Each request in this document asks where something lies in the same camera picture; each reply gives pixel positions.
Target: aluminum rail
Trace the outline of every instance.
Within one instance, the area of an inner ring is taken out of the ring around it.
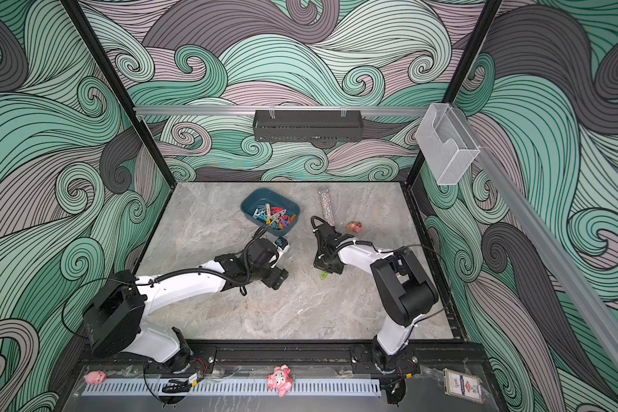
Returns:
[[[141,105],[135,114],[144,116],[254,116],[257,110],[358,110],[362,116],[423,117],[428,106],[245,106],[245,105]]]
[[[591,328],[601,346],[618,370],[618,321],[606,306],[597,292],[593,290],[588,280],[577,268],[575,262],[565,251],[561,243],[554,237],[551,230],[535,209],[529,204],[523,194],[519,193],[515,184],[508,178],[499,161],[489,149],[482,145],[478,135],[467,118],[459,110],[454,110],[456,116],[465,126],[474,143],[480,149],[478,164],[485,170],[490,181],[508,208],[518,220],[523,231],[535,246],[545,267],[560,282],[563,290],[572,303],[575,304],[581,317]]]

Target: clear glitter bottle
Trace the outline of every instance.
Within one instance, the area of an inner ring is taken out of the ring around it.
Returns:
[[[334,226],[334,213],[332,213],[332,202],[330,201],[330,190],[322,186],[318,189],[318,197],[320,205],[323,207],[323,217],[328,221],[330,226]]]

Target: slotted cable tray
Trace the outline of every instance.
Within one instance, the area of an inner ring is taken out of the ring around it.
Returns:
[[[158,396],[169,396],[161,391],[168,379],[152,382],[147,379],[149,388]],[[150,395],[144,379],[115,378],[99,385],[87,385],[83,396],[146,396]],[[176,396],[277,396],[277,391],[267,388],[265,378],[226,378],[203,380],[187,393]],[[380,384],[377,379],[359,378],[297,378],[287,396],[375,396],[380,397]]]

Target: clear acrylic holder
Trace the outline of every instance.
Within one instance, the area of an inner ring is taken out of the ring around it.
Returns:
[[[479,153],[465,114],[448,103],[428,108],[414,137],[438,185],[457,185]]]

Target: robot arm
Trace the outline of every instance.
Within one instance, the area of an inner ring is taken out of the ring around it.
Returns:
[[[240,287],[261,280],[279,289],[288,272],[277,268],[288,242],[280,237],[273,244],[259,230],[241,253],[216,256],[198,268],[158,276],[135,278],[130,271],[116,273],[121,283],[107,282],[83,311],[91,350],[97,357],[118,352],[136,353],[163,364],[170,372],[188,365],[192,352],[181,331],[163,328],[146,318],[170,303]]]
[[[314,220],[321,221],[319,226]],[[375,343],[380,349],[376,362],[382,371],[389,368],[391,358],[407,344],[412,328],[439,299],[437,289],[414,253],[407,248],[396,251],[375,249],[371,242],[359,241],[353,235],[342,235],[326,221],[312,217],[313,234],[318,251],[313,265],[329,273],[340,274],[351,264],[371,274],[380,300],[387,312]],[[404,282],[398,275],[407,275]]]

